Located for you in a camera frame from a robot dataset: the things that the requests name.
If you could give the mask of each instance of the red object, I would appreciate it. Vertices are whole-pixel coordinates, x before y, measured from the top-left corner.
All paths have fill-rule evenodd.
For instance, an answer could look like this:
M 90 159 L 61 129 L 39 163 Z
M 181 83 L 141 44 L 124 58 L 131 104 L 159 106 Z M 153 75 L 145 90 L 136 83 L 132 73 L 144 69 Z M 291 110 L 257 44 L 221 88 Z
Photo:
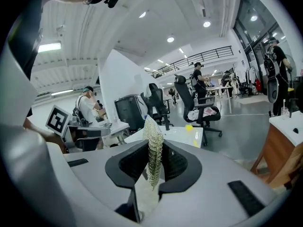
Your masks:
M 256 79 L 256 90 L 258 92 L 261 92 L 262 91 L 262 88 L 261 88 L 261 82 L 259 79 Z

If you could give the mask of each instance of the fluorescent light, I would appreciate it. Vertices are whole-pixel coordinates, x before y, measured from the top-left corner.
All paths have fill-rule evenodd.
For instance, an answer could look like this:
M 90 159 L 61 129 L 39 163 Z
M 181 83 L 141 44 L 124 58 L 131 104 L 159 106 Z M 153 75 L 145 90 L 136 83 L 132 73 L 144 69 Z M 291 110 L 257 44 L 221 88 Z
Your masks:
M 142 13 L 142 14 L 139 16 L 139 18 L 143 18 L 143 17 L 145 17 L 145 15 L 146 15 L 146 12 Z
M 252 16 L 252 17 L 250 18 L 251 21 L 256 21 L 257 19 L 258 19 L 258 16 Z
M 170 37 L 170 38 L 167 39 L 167 42 L 168 42 L 168 43 L 171 43 L 171 42 L 173 42 L 174 40 L 175 40 L 174 37 Z
M 204 26 L 205 28 L 209 27 L 209 26 L 210 26 L 210 22 L 209 22 L 209 21 L 206 21 L 206 22 L 203 24 L 203 26 Z
M 61 43 L 42 44 L 39 46 L 38 52 L 54 51 L 61 49 Z
M 66 90 L 66 91 L 62 91 L 62 92 L 57 92 L 57 93 L 52 93 L 52 96 L 55 96 L 55 95 L 59 95 L 59 94 L 62 94 L 62 93 L 70 93 L 72 92 L 73 90 Z

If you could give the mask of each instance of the black office chair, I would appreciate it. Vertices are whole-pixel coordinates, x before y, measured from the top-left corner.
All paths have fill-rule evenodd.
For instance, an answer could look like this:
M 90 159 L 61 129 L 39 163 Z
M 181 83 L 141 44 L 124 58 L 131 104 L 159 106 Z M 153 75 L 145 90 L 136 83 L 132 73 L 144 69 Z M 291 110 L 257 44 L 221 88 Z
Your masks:
M 222 131 L 216 130 L 213 128 L 204 127 L 204 122 L 220 120 L 221 114 L 219 112 L 219 109 L 217 107 L 215 107 L 213 103 L 205 103 L 207 99 L 211 99 L 213 97 L 200 98 L 199 103 L 203 102 L 204 104 L 195 105 L 194 99 L 192 98 L 185 82 L 186 82 L 185 77 L 176 75 L 175 88 L 178 91 L 178 93 L 184 103 L 183 118 L 188 123 L 196 122 L 200 125 L 199 127 L 203 127 L 203 138 L 204 138 L 203 145 L 207 146 L 207 137 L 206 137 L 205 131 L 218 132 L 219 137 L 222 136 Z M 203 117 L 203 112 L 206 107 L 211 107 L 217 113 L 214 115 Z M 196 121 L 189 120 L 188 116 L 187 116 L 190 111 L 194 110 L 194 108 L 199 109 L 199 118 Z

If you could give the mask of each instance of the man in black shirt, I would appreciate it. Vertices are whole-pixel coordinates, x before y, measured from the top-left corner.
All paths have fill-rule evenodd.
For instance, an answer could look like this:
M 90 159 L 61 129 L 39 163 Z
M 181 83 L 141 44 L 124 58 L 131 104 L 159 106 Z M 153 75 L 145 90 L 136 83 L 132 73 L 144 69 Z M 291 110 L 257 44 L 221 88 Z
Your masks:
M 196 92 L 198 93 L 198 99 L 205 97 L 205 95 L 206 95 L 205 81 L 209 80 L 209 78 L 203 78 L 202 77 L 201 68 L 202 68 L 201 63 L 197 62 L 195 64 L 195 70 L 194 70 L 194 73 L 193 73 L 194 78 L 197 80 L 197 84 L 195 85 L 195 89 L 196 89 Z
M 23 72 L 30 80 L 34 61 L 38 54 L 38 48 L 41 41 L 40 20 L 42 7 L 50 0 L 31 0 L 20 14 L 14 26 L 8 35 L 9 47 L 22 68 Z M 59 0 L 63 2 L 83 2 L 85 4 L 98 3 L 102 0 Z M 32 110 L 28 112 L 28 117 L 32 115 Z M 47 142 L 53 142 L 60 146 L 64 152 L 64 143 L 61 138 L 55 133 L 44 131 L 33 125 L 26 118 L 25 128 L 38 132 Z
M 267 49 L 268 51 L 273 48 L 273 57 L 277 61 L 279 67 L 280 67 L 280 74 L 276 76 L 279 82 L 279 92 L 278 92 L 278 97 L 276 99 L 276 102 L 274 103 L 274 108 L 273 108 L 273 114 L 274 116 L 279 116 L 281 115 L 281 109 L 283 107 L 283 99 L 287 98 L 288 95 L 288 78 L 287 78 L 287 71 L 292 70 L 290 63 L 288 62 L 284 52 L 282 49 L 277 46 L 279 43 L 276 38 L 271 37 L 269 38 L 269 48 Z
M 228 88 L 229 97 L 232 98 L 232 80 L 230 78 L 230 72 L 227 70 L 222 77 L 222 85 L 223 87 L 229 82 L 231 87 Z

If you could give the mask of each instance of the man in white shirt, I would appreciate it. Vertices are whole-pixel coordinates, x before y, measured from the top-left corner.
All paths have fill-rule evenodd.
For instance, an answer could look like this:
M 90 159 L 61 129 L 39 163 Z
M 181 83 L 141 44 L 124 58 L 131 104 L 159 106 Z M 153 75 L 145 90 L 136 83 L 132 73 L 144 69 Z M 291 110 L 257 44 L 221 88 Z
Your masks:
M 100 106 L 96 102 L 93 93 L 94 89 L 92 87 L 85 87 L 82 95 L 80 95 L 76 101 L 76 107 L 79 107 L 84 119 L 90 123 L 90 127 L 100 127 L 92 113 L 93 109 L 100 110 Z

